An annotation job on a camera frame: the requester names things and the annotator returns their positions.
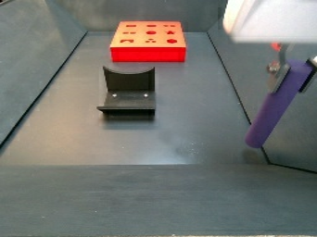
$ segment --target gray wall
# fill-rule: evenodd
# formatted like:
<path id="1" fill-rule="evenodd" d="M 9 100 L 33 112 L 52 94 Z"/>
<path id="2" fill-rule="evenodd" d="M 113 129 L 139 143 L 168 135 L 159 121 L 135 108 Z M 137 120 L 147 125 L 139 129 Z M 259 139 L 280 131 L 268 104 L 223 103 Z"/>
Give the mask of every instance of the gray wall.
<path id="1" fill-rule="evenodd" d="M 252 121 L 267 93 L 267 63 L 276 59 L 268 44 L 234 44 L 224 34 L 221 21 L 208 29 L 208 36 L 217 50 L 236 88 L 242 105 Z M 306 61 L 317 55 L 317 44 L 295 44 L 287 59 Z M 317 83 L 304 94 L 298 94 L 263 145 L 268 159 L 283 166 L 317 171 Z"/>
<path id="2" fill-rule="evenodd" d="M 84 34 L 54 0 L 0 6 L 0 144 Z"/>
<path id="3" fill-rule="evenodd" d="M 184 31 L 207 31 L 223 0 L 57 0 L 88 31 L 114 31 L 122 20 L 177 20 Z"/>

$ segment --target shape sorter block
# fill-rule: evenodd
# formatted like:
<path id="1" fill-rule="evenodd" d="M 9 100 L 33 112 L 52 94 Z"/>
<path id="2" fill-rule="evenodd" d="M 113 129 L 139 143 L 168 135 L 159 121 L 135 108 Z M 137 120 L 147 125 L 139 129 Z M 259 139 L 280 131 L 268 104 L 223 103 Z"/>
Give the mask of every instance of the shape sorter block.
<path id="1" fill-rule="evenodd" d="M 177 21 L 121 21 L 109 45 L 113 62 L 183 62 L 185 41 Z"/>

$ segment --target circular hole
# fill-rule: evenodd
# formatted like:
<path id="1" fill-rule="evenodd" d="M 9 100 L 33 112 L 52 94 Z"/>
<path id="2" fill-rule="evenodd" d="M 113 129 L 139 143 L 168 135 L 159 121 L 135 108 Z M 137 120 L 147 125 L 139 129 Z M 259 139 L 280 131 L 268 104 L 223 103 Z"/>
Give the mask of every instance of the circular hole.
<path id="1" fill-rule="evenodd" d="M 173 43 L 176 43 L 176 40 L 175 39 L 169 39 L 169 40 L 167 40 L 167 43 L 173 44 Z"/>

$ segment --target black stand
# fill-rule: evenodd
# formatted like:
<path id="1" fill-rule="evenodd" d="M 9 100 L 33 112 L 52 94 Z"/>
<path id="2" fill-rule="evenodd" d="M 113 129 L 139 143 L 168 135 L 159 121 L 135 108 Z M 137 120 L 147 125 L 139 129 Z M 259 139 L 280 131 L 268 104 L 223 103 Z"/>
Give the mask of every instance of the black stand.
<path id="1" fill-rule="evenodd" d="M 105 67 L 108 88 L 105 102 L 97 109 L 106 115 L 155 115 L 155 68 L 139 73 L 120 73 Z"/>

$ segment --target purple object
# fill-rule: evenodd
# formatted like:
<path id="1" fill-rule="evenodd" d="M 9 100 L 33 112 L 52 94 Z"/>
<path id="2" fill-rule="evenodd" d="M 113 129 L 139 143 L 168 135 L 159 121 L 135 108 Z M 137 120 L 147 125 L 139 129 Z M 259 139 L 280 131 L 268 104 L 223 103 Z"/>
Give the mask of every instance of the purple object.
<path id="1" fill-rule="evenodd" d="M 276 92 L 267 94 L 256 117 L 244 136 L 244 142 L 260 148 L 286 111 L 302 84 L 311 73 L 311 66 L 304 62 L 290 61 L 290 70 Z"/>

